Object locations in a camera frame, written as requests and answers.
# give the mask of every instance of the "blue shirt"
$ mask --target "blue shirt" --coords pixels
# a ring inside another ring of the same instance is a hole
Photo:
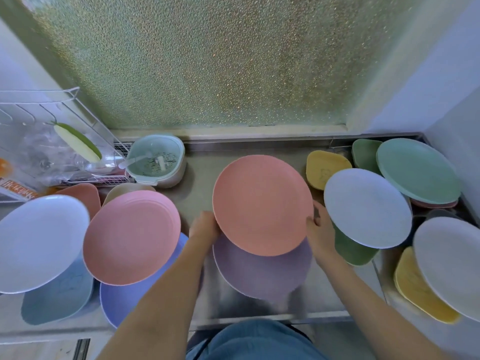
[[[205,341],[193,347],[193,360]],[[250,320],[220,331],[203,349],[198,360],[327,360],[304,336],[271,320]]]

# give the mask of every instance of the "person's right arm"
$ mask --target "person's right arm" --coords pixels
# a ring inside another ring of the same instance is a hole
[[[387,305],[335,250],[335,229],[324,206],[307,218],[307,237],[317,264],[380,360],[444,360],[449,357]]]

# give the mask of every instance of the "textured glass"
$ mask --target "textured glass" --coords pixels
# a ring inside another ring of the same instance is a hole
[[[345,123],[422,0],[17,0],[111,128]]]

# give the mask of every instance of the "person's left hand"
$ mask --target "person's left hand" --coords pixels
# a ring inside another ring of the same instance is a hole
[[[215,215],[211,211],[201,211],[193,223],[189,231],[189,239],[201,241],[212,246],[220,235],[220,228],[215,219]]]

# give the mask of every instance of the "hand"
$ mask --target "hand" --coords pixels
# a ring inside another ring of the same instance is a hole
[[[208,247],[217,241],[220,228],[211,211],[201,211],[191,224],[189,237],[196,241],[204,242]]]
[[[335,250],[335,229],[327,209],[315,200],[313,205],[320,217],[315,220],[307,217],[307,239],[313,256],[321,266],[326,258],[338,255]]]

